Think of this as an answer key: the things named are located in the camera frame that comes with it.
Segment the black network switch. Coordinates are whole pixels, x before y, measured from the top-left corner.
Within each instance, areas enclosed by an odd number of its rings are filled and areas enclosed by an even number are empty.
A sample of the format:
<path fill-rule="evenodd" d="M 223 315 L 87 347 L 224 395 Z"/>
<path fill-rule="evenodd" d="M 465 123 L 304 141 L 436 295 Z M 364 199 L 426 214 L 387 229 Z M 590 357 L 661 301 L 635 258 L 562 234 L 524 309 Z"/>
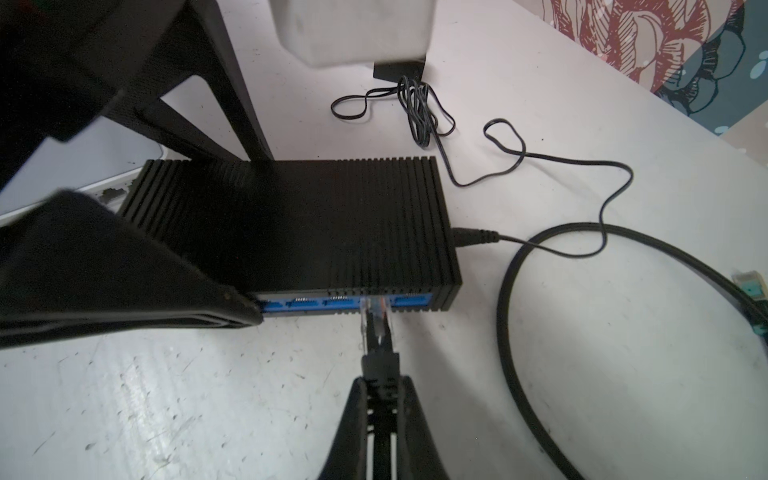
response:
<path fill-rule="evenodd" d="M 120 215 L 270 316 L 445 311 L 461 284 L 436 160 L 150 160 Z"/>

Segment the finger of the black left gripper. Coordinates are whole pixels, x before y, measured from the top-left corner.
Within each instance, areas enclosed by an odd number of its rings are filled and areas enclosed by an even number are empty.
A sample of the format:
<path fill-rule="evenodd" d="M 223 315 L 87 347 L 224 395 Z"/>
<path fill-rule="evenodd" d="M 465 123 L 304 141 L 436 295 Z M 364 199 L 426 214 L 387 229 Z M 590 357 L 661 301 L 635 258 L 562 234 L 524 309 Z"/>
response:
<path fill-rule="evenodd" d="M 85 194 L 59 191 L 1 229 L 4 349 L 262 321 L 254 302 Z"/>

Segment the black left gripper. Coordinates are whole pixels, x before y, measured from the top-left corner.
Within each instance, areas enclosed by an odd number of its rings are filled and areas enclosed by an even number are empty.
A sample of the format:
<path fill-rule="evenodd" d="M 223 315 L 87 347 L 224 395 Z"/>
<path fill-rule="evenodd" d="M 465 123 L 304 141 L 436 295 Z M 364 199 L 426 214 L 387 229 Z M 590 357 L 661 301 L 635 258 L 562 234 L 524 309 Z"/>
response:
<path fill-rule="evenodd" d="M 217 2 L 2 2 L 1 182 L 46 139 L 67 142 L 105 114 L 188 158 L 237 161 L 162 100 L 192 76 L 246 158 L 272 161 Z"/>

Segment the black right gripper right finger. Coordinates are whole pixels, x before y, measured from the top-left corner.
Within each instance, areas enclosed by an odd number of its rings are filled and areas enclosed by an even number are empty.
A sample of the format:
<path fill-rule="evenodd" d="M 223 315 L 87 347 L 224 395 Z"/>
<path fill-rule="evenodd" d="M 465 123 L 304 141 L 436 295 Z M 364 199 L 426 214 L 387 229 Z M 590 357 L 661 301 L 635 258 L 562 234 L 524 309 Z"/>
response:
<path fill-rule="evenodd" d="M 396 425 L 397 478 L 448 480 L 415 385 L 408 376 L 399 379 Z"/>

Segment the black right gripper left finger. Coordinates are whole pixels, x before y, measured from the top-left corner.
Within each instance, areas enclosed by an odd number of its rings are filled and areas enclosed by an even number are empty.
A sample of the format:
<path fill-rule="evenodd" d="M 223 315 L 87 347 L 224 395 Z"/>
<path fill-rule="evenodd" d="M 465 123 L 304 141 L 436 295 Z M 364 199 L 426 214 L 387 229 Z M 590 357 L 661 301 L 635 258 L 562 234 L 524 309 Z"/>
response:
<path fill-rule="evenodd" d="M 366 478 L 368 394 L 362 377 L 352 382 L 339 426 L 319 479 Z"/>

